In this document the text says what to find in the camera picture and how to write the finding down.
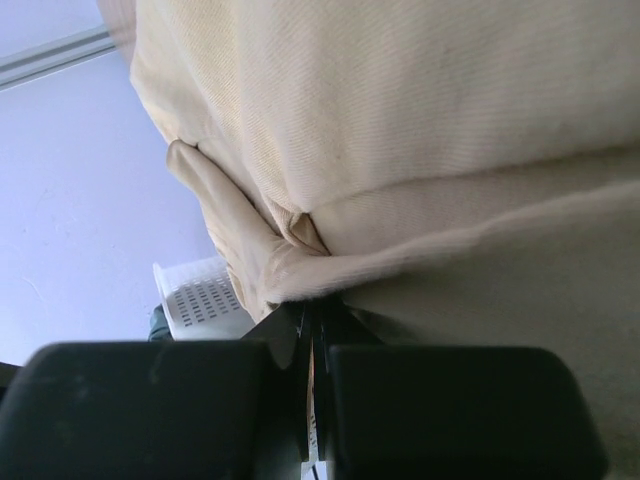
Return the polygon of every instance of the perforated basket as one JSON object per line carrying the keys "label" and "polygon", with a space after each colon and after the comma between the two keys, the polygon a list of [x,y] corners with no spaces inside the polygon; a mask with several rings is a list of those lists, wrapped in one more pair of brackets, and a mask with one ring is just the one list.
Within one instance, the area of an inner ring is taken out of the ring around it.
{"label": "perforated basket", "polygon": [[162,306],[175,340],[240,338],[253,328],[220,257],[170,268],[154,264]]}

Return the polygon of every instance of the beige fabric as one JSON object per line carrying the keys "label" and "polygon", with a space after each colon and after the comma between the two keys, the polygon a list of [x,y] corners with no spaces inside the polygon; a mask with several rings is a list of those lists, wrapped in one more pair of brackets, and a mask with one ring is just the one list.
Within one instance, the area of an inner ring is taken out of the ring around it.
{"label": "beige fabric", "polygon": [[640,478],[640,3],[140,1],[132,81],[254,319],[538,345]]}

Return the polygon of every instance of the gray strip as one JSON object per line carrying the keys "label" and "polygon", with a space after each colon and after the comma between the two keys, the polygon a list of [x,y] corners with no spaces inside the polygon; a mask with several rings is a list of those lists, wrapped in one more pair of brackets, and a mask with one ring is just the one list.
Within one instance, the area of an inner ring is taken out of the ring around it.
{"label": "gray strip", "polygon": [[0,91],[113,50],[106,27],[101,26],[0,58]]}

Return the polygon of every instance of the beige towel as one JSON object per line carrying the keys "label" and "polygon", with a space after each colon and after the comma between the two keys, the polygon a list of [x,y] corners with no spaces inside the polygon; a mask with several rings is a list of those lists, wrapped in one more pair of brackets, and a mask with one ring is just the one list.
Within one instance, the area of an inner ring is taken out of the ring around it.
{"label": "beige towel", "polygon": [[132,81],[254,319],[538,345],[640,478],[640,3],[140,1]]}

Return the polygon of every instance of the white surface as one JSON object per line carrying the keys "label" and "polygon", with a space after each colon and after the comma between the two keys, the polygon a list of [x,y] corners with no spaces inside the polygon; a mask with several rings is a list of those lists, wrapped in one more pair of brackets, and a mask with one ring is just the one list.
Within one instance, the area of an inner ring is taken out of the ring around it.
{"label": "white surface", "polygon": [[156,264],[153,272],[175,340],[236,339],[255,326],[238,303],[221,257],[165,269]]}
{"label": "white surface", "polygon": [[0,92],[0,361],[144,339],[152,264],[215,255],[117,53]]}
{"label": "white surface", "polygon": [[0,57],[102,23],[95,0],[0,0]]}

